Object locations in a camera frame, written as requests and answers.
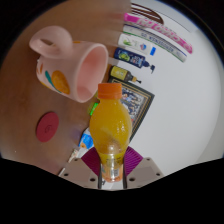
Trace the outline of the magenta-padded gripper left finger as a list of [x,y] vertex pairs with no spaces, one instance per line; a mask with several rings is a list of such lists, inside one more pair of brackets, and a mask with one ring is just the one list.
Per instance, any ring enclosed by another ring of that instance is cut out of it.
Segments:
[[101,162],[95,148],[81,158],[74,158],[60,171],[59,176],[84,188],[101,189]]

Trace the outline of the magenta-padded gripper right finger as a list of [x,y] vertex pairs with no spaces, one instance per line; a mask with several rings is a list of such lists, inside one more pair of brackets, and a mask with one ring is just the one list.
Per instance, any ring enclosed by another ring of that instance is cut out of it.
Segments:
[[143,187],[162,177],[162,171],[150,157],[143,158],[133,148],[127,148],[123,160],[124,189]]

